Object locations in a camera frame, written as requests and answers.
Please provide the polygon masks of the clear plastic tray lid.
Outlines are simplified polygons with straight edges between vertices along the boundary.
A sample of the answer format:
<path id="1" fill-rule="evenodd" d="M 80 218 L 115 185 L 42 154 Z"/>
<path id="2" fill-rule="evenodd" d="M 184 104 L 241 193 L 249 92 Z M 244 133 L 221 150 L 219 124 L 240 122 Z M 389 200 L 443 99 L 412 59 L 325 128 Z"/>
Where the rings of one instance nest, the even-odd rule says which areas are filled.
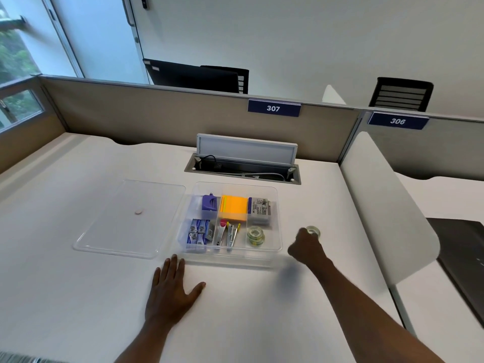
<path id="1" fill-rule="evenodd" d="M 176 237 L 185 193 L 183 185 L 125 179 L 73 248 L 154 259 Z"/>

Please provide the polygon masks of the blue desk number sign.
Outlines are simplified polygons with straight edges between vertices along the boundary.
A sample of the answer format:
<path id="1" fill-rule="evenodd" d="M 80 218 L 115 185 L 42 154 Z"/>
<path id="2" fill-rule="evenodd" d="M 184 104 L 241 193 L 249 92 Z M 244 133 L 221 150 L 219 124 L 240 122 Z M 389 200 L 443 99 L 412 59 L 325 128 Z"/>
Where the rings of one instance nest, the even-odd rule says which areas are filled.
<path id="1" fill-rule="evenodd" d="M 426 116 L 373 112 L 367 124 L 400 129 L 422 130 L 429 121 L 430 118 Z"/>
<path id="2" fill-rule="evenodd" d="M 298 117 L 300 110 L 301 103 L 249 99 L 247 104 L 248 112 L 266 115 Z"/>

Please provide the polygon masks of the black slatted office chair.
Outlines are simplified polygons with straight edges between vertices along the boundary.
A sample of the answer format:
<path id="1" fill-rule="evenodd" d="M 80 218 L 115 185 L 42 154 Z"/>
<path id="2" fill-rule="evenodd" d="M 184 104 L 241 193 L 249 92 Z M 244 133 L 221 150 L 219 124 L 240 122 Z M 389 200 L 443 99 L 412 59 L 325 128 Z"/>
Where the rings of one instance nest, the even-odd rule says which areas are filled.
<path id="1" fill-rule="evenodd" d="M 369 107 L 425 112 L 433 90 L 427 81 L 378 77 Z"/>

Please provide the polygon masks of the person's left forearm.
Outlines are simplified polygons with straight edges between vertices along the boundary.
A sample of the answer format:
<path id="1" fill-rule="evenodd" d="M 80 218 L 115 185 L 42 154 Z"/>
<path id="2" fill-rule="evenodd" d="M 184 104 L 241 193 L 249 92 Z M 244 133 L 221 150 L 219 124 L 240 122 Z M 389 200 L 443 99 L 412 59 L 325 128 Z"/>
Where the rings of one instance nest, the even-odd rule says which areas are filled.
<path id="1" fill-rule="evenodd" d="M 118 356 L 114 363 L 160 363 L 161 355 L 174 324 L 149 321 Z"/>

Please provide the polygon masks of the black computer monitor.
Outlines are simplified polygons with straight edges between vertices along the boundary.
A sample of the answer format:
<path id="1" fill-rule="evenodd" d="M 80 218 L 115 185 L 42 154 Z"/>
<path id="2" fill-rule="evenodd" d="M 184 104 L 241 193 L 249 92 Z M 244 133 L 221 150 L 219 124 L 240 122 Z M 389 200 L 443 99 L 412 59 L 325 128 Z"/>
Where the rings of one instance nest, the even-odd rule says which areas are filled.
<path id="1" fill-rule="evenodd" d="M 152 59 L 143 59 L 143 63 L 154 85 L 239 93 L 236 72 Z"/>

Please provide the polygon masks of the beige side desk partition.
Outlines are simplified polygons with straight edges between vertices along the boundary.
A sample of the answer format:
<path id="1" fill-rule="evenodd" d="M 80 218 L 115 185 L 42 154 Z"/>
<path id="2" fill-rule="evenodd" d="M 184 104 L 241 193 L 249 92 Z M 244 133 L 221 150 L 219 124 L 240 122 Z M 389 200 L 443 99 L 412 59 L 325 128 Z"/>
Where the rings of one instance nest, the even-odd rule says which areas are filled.
<path id="1" fill-rule="evenodd" d="M 50 75 L 34 74 L 0 85 L 0 111 L 11 123 L 0 130 L 0 175 L 71 131 L 47 90 L 44 81 L 48 77 Z M 32 95 L 40 110 L 18 119 L 7 108 L 5 99 L 25 91 Z"/>

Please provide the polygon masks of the short beige desk partition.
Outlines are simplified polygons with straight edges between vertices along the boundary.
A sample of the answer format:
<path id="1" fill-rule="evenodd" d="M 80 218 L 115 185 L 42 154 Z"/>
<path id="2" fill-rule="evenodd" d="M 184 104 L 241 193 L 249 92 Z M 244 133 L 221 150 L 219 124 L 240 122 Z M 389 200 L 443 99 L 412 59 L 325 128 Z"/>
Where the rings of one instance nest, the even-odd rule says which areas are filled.
<path id="1" fill-rule="evenodd" d="M 430 118 L 422 130 L 368 125 L 373 112 Z M 484 181 L 484 117 L 364 109 L 351 140 L 367 132 L 394 171 L 418 179 L 446 176 Z"/>

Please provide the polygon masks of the white curved desk divider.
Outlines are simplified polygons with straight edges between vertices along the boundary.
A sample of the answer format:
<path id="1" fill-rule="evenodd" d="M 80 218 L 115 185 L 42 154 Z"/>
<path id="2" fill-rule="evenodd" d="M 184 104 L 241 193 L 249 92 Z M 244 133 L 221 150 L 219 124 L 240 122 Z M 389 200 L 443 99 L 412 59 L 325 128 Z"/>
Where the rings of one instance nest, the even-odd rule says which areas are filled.
<path id="1" fill-rule="evenodd" d="M 367 132 L 340 168 L 388 287 L 437 260 L 438 235 Z"/>

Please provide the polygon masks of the clear plastic organizer tray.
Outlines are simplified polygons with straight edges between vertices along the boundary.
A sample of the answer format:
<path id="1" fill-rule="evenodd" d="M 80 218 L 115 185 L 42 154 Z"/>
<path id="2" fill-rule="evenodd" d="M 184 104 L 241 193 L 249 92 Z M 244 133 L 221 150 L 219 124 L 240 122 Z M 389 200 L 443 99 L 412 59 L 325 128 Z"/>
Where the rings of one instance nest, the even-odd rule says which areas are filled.
<path id="1" fill-rule="evenodd" d="M 249 243 L 246 237 L 247 228 L 254 224 L 247 220 L 241 223 L 233 248 L 227 247 L 227 230 L 222 246 L 213 246 L 215 227 L 222 217 L 219 211 L 202 211 L 202 196 L 210 193 L 220 197 L 233 195 L 268 199 L 271 204 L 271 221 L 269 226 L 260 226 L 265 234 L 264 243 L 260 246 L 253 246 Z M 209 239 L 207 245 L 186 243 L 192 219 L 210 220 L 210 226 L 205 233 Z M 239 224 L 236 221 L 227 221 L 233 225 Z M 270 267 L 272 261 L 282 250 L 277 190 L 268 186 L 198 182 L 186 201 L 177 231 L 173 250 L 189 262 L 238 267 Z"/>

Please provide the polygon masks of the person's right hand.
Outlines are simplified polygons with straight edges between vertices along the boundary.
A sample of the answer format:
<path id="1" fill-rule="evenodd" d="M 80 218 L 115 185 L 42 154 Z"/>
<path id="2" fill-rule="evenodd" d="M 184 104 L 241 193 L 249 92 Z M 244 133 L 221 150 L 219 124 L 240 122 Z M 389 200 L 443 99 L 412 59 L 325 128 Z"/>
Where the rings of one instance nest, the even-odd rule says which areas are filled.
<path id="1" fill-rule="evenodd" d="M 320 268 L 330 261 L 319 240 L 296 242 L 295 238 L 287 251 L 290 256 L 306 265 L 309 269 Z"/>

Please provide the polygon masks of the orange sticky note pad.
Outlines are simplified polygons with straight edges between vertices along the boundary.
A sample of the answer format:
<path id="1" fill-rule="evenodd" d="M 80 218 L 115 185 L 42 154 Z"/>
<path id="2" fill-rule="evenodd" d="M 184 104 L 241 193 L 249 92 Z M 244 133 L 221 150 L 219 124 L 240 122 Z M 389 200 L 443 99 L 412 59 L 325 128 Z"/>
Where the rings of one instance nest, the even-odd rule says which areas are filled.
<path id="1" fill-rule="evenodd" d="M 223 219 L 243 223 L 247 221 L 248 198 L 233 195 L 222 195 L 219 212 Z"/>

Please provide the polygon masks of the glass window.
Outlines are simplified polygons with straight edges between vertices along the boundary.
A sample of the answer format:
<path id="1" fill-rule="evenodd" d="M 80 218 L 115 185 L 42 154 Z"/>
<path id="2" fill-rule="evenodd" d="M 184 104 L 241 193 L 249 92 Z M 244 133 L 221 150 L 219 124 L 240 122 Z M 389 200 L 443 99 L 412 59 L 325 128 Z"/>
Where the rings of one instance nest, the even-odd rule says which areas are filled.
<path id="1" fill-rule="evenodd" d="M 0 0 L 0 85 L 42 73 L 84 77 L 54 0 Z"/>

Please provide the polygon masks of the long beige desk partition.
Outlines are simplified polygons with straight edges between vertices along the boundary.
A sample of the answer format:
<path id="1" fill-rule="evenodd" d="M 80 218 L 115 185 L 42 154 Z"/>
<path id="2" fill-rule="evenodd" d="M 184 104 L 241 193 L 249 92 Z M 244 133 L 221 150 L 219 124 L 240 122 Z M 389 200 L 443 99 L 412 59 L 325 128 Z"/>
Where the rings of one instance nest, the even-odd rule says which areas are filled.
<path id="1" fill-rule="evenodd" d="M 154 85 L 41 75 L 67 129 L 122 144 L 196 146 L 197 134 L 298 145 L 296 157 L 337 162 L 361 109 L 303 103 L 298 117 L 252 113 L 249 98 Z"/>

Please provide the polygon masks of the white labelled staple box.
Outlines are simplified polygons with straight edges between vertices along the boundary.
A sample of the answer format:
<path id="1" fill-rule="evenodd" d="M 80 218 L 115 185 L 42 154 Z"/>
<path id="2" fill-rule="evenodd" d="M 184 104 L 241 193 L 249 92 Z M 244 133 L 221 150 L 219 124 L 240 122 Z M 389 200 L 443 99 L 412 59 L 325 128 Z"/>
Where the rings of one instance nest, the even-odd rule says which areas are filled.
<path id="1" fill-rule="evenodd" d="M 259 226 L 269 226 L 271 221 L 270 201 L 262 197 L 249 197 L 247 200 L 247 220 Z"/>

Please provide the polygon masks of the person's right forearm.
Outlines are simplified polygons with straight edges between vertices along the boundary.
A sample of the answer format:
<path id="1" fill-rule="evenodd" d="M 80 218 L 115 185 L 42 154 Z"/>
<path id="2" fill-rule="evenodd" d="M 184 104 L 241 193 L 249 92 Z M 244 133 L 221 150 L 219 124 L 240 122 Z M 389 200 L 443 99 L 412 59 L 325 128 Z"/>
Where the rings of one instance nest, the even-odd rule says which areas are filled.
<path id="1" fill-rule="evenodd" d="M 445 363 L 349 281 L 330 259 L 307 263 L 336 314 L 356 363 Z"/>

